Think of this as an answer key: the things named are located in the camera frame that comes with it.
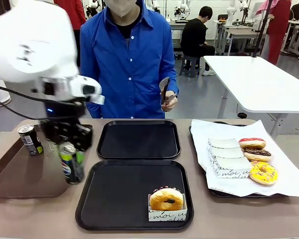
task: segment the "pink hijab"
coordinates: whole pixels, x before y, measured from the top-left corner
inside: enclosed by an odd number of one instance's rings
[[[273,9],[277,5],[278,2],[279,2],[279,0],[273,0],[273,2],[271,3],[270,9]],[[263,10],[267,10],[268,3],[269,3],[269,0],[264,1],[263,4],[261,4],[258,11],[256,12],[256,15],[260,14]]]

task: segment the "white shoe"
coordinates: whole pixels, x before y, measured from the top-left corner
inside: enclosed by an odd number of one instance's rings
[[[213,70],[209,70],[209,71],[204,70],[202,75],[203,76],[214,76],[215,72]]]

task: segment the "black tray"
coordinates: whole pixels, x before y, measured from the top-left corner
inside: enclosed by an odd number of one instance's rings
[[[221,124],[228,124],[226,122],[222,122],[222,121],[215,121],[214,123],[221,123]],[[246,126],[245,124],[228,124],[228,125],[234,125],[234,126]],[[189,132],[190,132],[190,135],[193,139],[193,135],[191,134],[191,126],[189,127]],[[284,195],[282,194],[273,194],[271,196],[265,196],[265,195],[259,195],[259,194],[251,194],[251,195],[248,195],[248,196],[245,196],[245,197],[238,197],[236,195],[232,195],[232,194],[229,194],[229,193],[223,193],[223,192],[220,192],[220,191],[216,191],[216,190],[212,190],[212,189],[208,189],[213,195],[219,197],[219,198],[274,198],[274,197],[282,197]]]
[[[176,125],[166,120],[107,123],[97,153],[104,159],[172,159],[180,153]]]
[[[149,222],[148,194],[162,186],[185,194],[187,217],[182,222]],[[75,218],[89,231],[180,230],[194,216],[185,169],[172,160],[104,160],[87,177]]]

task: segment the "tray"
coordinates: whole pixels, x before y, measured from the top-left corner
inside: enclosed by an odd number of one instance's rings
[[[178,188],[186,196],[182,222],[149,222],[148,194],[161,186]],[[181,230],[194,216],[185,169],[172,160],[104,160],[86,180],[75,218],[89,231]]]
[[[176,125],[167,120],[109,122],[97,147],[104,159],[172,159],[180,150]]]
[[[222,123],[222,124],[228,124],[228,123],[225,123],[225,122],[222,122],[222,121],[215,121],[214,123]],[[245,124],[231,124],[231,125],[234,125],[234,126],[246,126]],[[192,136],[192,139],[193,139],[193,135],[191,134],[191,126],[189,127],[189,132],[190,132],[190,135]],[[236,195],[232,195],[232,194],[229,194],[229,193],[223,193],[223,192],[220,192],[220,191],[216,191],[216,190],[212,190],[212,189],[208,189],[213,195],[215,195],[216,197],[219,197],[219,198],[241,198],[241,197],[238,197]],[[251,195],[248,195],[248,196],[245,196],[243,198],[274,198],[274,197],[282,197],[284,195],[282,194],[273,194],[271,196],[264,196],[264,195],[260,195],[260,194],[251,194]]]
[[[58,154],[34,127],[44,152],[30,156],[21,138],[12,145],[0,159],[0,198],[57,197],[68,187]]]

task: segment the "stool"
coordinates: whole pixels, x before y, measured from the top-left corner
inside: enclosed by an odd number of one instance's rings
[[[190,69],[186,70],[184,69],[185,66],[185,60],[190,61]],[[186,56],[184,55],[183,61],[181,63],[181,68],[180,68],[180,75],[185,72],[185,74],[190,74],[191,78],[195,78],[196,75],[199,75],[199,65],[200,65],[200,57],[192,57],[192,56]]]

